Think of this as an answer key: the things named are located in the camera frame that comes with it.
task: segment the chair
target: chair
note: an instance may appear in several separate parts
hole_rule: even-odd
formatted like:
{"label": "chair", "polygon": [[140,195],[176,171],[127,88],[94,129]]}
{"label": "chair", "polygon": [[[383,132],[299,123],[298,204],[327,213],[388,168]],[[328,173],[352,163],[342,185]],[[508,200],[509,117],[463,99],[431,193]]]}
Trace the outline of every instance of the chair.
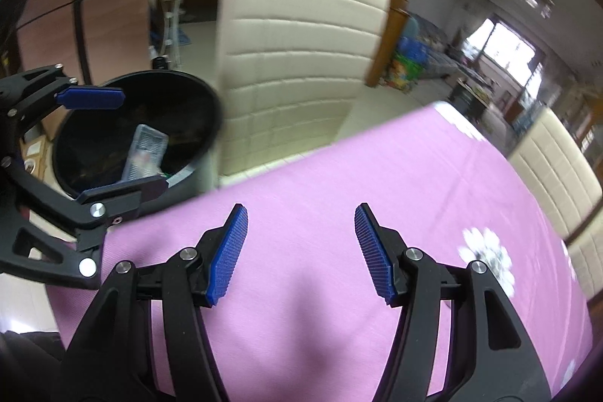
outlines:
{"label": "chair", "polygon": [[[542,109],[508,160],[564,240],[601,199],[595,173],[549,108]],[[590,299],[603,288],[603,213],[595,216],[568,250],[580,286]]]}
{"label": "chair", "polygon": [[219,174],[333,141],[371,66],[389,1],[219,0]]}

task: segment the tiled floor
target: tiled floor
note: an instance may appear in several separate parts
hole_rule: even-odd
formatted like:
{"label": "tiled floor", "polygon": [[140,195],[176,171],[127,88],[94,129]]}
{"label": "tiled floor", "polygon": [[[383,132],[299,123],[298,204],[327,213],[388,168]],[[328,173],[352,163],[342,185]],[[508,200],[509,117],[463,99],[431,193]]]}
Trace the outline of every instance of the tiled floor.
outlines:
{"label": "tiled floor", "polygon": [[[217,87],[214,76],[215,22],[184,24],[182,28],[192,41],[191,45],[181,49],[182,70],[204,79],[212,87]],[[336,140],[350,137],[427,104],[445,99],[449,92],[450,86],[439,79],[420,81],[410,94],[403,94],[388,87],[374,89],[363,87]],[[501,122],[502,119],[494,115],[488,120],[487,125],[489,129],[493,129],[492,138],[497,142],[495,145],[502,148],[506,141],[506,128]],[[225,176],[221,179],[220,185],[233,185],[272,168],[302,159],[307,154],[309,152],[269,162],[233,176]],[[44,180],[58,188],[51,170],[46,172]],[[32,221],[38,221],[40,224],[43,222],[39,217],[32,218]],[[43,227],[50,233],[69,239],[65,234],[58,233],[58,229],[47,222]],[[4,330],[17,332],[56,330],[43,285],[0,274],[0,331]]]}

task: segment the trash can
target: trash can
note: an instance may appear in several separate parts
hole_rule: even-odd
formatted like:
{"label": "trash can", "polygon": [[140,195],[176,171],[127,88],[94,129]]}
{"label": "trash can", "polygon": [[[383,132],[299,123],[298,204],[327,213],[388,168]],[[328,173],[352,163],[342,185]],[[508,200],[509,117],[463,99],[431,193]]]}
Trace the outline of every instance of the trash can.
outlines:
{"label": "trash can", "polygon": [[169,137],[161,163],[165,193],[141,206],[140,215],[196,196],[207,152],[222,123],[218,96],[206,82],[183,72],[145,70],[108,81],[125,102],[117,110],[73,110],[54,139],[52,167],[71,197],[121,179],[136,127],[149,125]]}

